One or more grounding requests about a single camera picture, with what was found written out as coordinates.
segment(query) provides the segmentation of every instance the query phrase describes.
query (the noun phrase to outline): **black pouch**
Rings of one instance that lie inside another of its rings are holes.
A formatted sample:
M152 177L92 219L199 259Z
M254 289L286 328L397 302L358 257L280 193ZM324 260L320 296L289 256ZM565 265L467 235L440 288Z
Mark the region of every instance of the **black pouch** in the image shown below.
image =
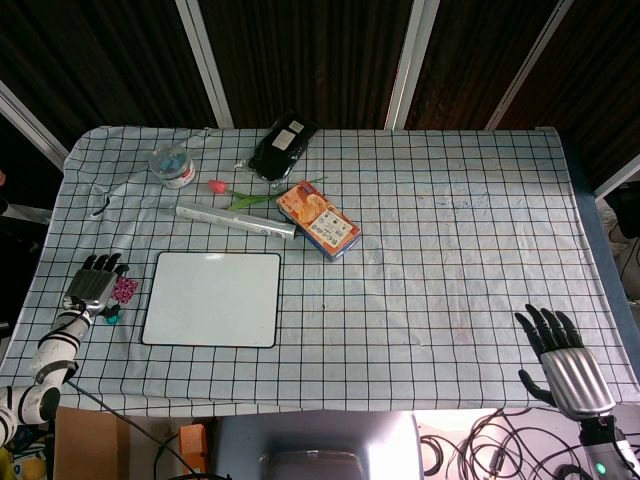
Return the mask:
M253 156L239 166L271 186L280 184L307 148L318 126L294 112L282 115L264 137Z

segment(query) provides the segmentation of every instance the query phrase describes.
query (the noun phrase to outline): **cardboard box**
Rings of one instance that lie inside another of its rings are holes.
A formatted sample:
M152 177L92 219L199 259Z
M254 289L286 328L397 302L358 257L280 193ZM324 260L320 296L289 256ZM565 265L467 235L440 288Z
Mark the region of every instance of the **cardboard box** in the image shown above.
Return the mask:
M129 477L129 425L110 413L59 407L54 480Z
M180 455L197 473L207 473L209 465L209 446L207 431L202 424L180 427Z
M310 182L302 181L276 200L280 211L330 261L340 258L360 238L360 227Z

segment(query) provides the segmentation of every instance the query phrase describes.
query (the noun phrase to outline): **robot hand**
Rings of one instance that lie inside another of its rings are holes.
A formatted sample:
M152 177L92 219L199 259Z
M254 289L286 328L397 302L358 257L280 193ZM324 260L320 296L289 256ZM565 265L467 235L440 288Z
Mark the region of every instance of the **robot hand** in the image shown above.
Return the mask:
M640 479L640 463L610 415L616 404L611 391L573 322L562 312L538 311L531 305L526 309L535 327L520 313L515 314L516 320L542 364L549 390L538 387L520 370L524 387L532 397L580 422L580 443L600 478Z
M19 424L35 425L55 416L61 385L75 372L75 356L95 315L104 311L120 275L129 267L116 263L120 254L91 255L76 272L63 297L64 310L38 344L31 362L35 385L0 388L0 446Z
M615 406L611 391L569 317L544 308L538 311L531 305L526 309L535 327L520 313L515 314L516 320L524 328L549 383L549 390L543 390L520 370L520 380L531 396L558 407L575 421L610 413Z
M86 310L90 316L105 311L111 292L119 276L129 270L127 265L116 263L119 253L88 257L69 285L62 304L66 310Z

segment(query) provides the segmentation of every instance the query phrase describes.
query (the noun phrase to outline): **clear container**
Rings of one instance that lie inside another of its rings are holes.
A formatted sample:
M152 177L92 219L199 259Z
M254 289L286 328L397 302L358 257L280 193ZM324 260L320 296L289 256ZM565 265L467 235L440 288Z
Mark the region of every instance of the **clear container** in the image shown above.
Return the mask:
M149 168L167 188L182 188L196 176L196 168L182 145L160 147L149 154Z

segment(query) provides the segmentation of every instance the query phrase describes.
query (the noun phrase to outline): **orange box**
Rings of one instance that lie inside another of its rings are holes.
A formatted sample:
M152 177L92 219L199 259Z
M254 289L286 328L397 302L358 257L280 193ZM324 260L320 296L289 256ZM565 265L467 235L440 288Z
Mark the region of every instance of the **orange box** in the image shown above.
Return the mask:
M360 238L360 227L306 180L276 202L280 211L331 261L337 260Z
M204 425L195 424L180 427L180 455L197 473L207 473L209 447L207 444L207 431ZM191 473L186 468L184 473Z

